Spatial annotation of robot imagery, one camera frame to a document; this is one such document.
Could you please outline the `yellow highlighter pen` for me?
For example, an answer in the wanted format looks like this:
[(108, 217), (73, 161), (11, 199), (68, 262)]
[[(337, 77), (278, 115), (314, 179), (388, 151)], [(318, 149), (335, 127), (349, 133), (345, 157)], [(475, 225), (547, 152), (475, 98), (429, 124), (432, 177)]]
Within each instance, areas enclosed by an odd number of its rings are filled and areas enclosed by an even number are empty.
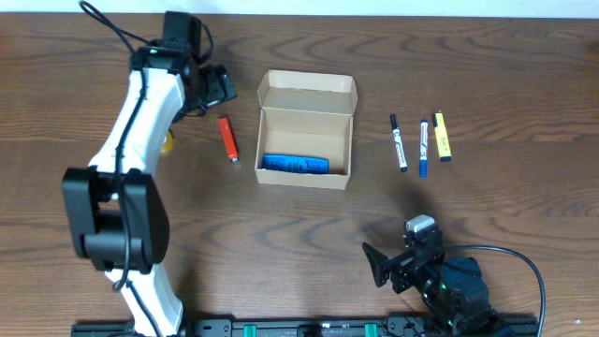
[(443, 113), (440, 111), (434, 113), (432, 121), (439, 159), (442, 162), (449, 162), (452, 159), (452, 154)]

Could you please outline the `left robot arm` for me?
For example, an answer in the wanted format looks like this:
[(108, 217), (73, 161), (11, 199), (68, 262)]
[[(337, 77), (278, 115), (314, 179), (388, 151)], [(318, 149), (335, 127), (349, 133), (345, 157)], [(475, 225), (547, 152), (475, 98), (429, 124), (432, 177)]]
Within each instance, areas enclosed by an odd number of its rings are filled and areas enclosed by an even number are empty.
[(127, 304), (127, 323), (79, 323), (74, 336), (193, 336), (195, 323), (168, 279), (169, 220), (154, 175), (172, 124), (232, 100), (223, 66), (211, 66), (198, 17), (168, 11), (163, 34), (132, 49), (119, 116), (85, 168), (68, 168), (62, 189), (76, 255), (103, 272)]

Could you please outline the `yellow tape roll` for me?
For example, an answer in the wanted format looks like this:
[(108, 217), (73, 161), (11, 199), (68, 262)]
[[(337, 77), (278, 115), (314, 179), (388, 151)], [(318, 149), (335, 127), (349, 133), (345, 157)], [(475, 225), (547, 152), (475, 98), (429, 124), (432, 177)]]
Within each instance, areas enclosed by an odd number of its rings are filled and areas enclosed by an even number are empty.
[(165, 139), (163, 141), (160, 153), (161, 154), (167, 154), (168, 152), (170, 152), (172, 150), (174, 146), (174, 135), (171, 129), (168, 130)]

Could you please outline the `blue plastic holder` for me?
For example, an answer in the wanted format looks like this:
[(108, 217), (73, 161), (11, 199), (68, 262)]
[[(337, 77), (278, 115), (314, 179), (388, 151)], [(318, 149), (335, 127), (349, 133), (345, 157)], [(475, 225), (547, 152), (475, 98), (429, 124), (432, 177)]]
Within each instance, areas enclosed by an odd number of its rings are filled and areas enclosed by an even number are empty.
[(298, 174), (328, 174), (329, 161), (324, 158), (288, 154), (265, 154), (262, 168)]

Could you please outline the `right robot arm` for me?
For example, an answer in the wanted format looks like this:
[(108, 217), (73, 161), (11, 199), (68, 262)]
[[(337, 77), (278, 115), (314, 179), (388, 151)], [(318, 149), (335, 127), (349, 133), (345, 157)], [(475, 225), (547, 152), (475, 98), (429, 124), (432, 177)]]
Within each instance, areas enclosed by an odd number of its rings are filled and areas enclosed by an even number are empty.
[(492, 309), (489, 289), (474, 258), (447, 258), (443, 232), (435, 224), (404, 229), (406, 250), (398, 256), (362, 244), (376, 286), (391, 283), (396, 294), (415, 289), (433, 314), (432, 328), (444, 336), (514, 334)]

